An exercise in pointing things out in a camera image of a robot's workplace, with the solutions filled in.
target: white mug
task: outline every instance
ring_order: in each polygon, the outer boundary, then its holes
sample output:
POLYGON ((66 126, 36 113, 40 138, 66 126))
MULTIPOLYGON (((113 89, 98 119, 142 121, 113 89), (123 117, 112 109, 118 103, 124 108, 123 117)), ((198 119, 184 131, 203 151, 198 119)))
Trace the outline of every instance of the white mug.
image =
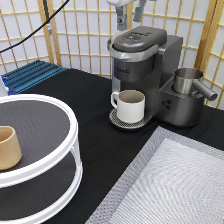
POLYGON ((145 95, 139 91, 113 92, 111 104, 117 109, 117 117, 125 123, 136 123, 144 117, 145 95), (117 96, 117 105, 114 102, 114 95, 117 96))

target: coffee maker lid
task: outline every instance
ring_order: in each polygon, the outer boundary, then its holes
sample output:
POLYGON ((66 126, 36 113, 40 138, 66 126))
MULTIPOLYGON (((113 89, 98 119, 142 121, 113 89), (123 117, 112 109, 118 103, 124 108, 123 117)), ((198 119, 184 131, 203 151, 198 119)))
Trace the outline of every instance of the coffee maker lid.
POLYGON ((145 51, 155 44, 162 45, 166 41, 166 30, 139 26, 116 37, 113 47, 118 51, 134 53, 145 51))

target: frother handle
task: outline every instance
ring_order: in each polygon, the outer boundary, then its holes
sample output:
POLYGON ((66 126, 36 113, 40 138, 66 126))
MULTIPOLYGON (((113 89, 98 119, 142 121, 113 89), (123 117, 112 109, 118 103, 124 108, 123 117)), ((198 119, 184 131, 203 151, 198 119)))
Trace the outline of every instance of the frother handle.
POLYGON ((117 109, 117 105, 115 104, 115 102, 114 102, 114 95, 119 95, 119 92, 113 92, 112 94, 111 94, 111 104, 112 104, 112 106, 115 108, 115 109, 117 109))
POLYGON ((193 88, 198 90, 209 101, 214 101, 218 96, 217 93, 215 93, 213 90, 209 89, 207 86, 202 84, 199 80, 193 81, 193 88))

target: gray mesh mat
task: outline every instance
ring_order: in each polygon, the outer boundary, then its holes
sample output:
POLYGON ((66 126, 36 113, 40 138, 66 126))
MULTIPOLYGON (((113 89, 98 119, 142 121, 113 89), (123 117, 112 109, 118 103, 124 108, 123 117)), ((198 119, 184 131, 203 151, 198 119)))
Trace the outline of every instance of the gray mesh mat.
POLYGON ((8 172, 28 166, 56 149, 70 130, 67 114, 59 107, 35 100, 0 104, 0 126, 15 128, 22 150, 21 161, 8 172))
POLYGON ((75 160, 69 153, 40 176, 0 189, 0 222, 24 218, 52 205, 68 190, 74 175, 75 160))
POLYGON ((165 139, 110 223, 223 223, 223 170, 223 160, 165 139))
POLYGON ((149 160, 152 158, 155 151, 165 138, 224 160, 224 153, 222 151, 158 127, 136 158, 127 167, 125 172, 98 206, 96 211, 92 214, 89 220, 87 220, 86 224, 109 223, 111 216, 116 211, 132 185, 139 177, 142 170, 146 167, 149 160))

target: black table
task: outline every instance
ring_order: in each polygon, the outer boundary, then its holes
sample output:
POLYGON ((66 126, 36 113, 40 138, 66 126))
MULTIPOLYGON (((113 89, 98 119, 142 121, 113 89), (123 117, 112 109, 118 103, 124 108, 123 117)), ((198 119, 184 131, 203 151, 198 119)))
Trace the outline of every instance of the black table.
POLYGON ((47 224, 83 224, 158 126, 218 149, 224 149, 224 111, 204 106, 200 122, 179 129, 152 120, 127 133, 109 121, 111 80, 70 69, 23 92, 55 97, 67 103, 79 123, 83 179, 71 202, 47 224))

